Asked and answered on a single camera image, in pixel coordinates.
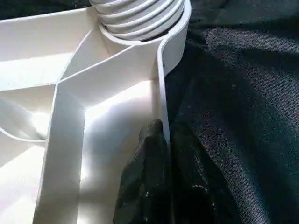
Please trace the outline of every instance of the white plastic surface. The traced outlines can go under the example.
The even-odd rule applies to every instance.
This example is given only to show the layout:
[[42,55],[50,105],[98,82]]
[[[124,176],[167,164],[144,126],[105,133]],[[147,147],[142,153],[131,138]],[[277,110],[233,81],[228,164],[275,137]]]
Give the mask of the white plastic surface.
[[120,24],[107,24],[103,23],[107,29],[115,33],[130,33],[137,30],[141,30],[145,27],[155,24],[157,21],[167,21],[178,10],[183,0],[174,0],[173,2],[166,1],[160,7],[156,7],[153,12],[142,11],[145,15],[141,18],[134,19],[133,21],[120,23]]
[[[0,223],[112,223],[122,169],[140,128],[161,119],[169,143],[164,76],[182,57],[190,13],[187,1],[177,25],[150,42],[98,30],[94,8],[0,21],[0,33],[12,39],[7,46],[0,41],[12,49],[0,53],[1,62],[70,53],[51,84],[35,87],[43,72],[31,66],[24,85],[15,73],[11,85],[0,86],[1,109],[11,111],[0,120]],[[23,26],[37,33],[36,43],[26,37],[29,30],[28,43],[13,36]],[[52,47],[44,46],[49,42]]]

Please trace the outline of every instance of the plastic compartment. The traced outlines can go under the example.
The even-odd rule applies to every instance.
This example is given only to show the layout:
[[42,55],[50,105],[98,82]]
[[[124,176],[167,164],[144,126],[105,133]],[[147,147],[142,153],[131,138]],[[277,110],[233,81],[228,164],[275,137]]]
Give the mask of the plastic compartment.
[[[0,120],[4,145],[0,151],[0,223],[112,223],[122,168],[137,145],[140,128],[159,118],[169,141],[164,76],[184,51],[191,13],[187,3],[169,34],[145,43],[117,39],[102,26],[98,30],[94,8],[1,22],[11,23],[0,25],[9,37],[19,32],[22,23],[28,29],[31,23],[42,33],[39,21],[64,25],[74,17],[82,21],[74,31],[78,36],[72,36],[76,44],[70,44],[75,53],[57,82],[21,89],[16,84],[16,88],[0,91],[5,119],[10,117],[15,124]],[[51,49],[41,44],[46,43],[46,35],[37,36],[40,50],[51,55]],[[33,43],[17,45],[23,45],[23,58],[43,57],[38,50],[27,52]],[[18,63],[22,58],[12,48],[14,54],[1,55],[2,61],[11,57]],[[49,128],[45,117],[33,122],[36,113],[50,117]]]
[[[90,33],[96,24],[93,8],[0,21],[0,90],[56,82],[123,49]],[[78,50],[90,52],[80,64]]]

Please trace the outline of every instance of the dark cloth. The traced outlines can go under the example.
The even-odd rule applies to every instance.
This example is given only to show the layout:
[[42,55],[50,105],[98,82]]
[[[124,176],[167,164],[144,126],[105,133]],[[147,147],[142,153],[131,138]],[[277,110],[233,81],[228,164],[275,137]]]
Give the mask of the dark cloth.
[[139,145],[122,172],[113,224],[169,224],[171,179],[162,122],[139,134]]
[[186,124],[171,126],[171,161],[176,224],[241,224],[228,185]]
[[244,224],[299,223],[299,2],[193,0],[185,53],[165,80],[224,174]]

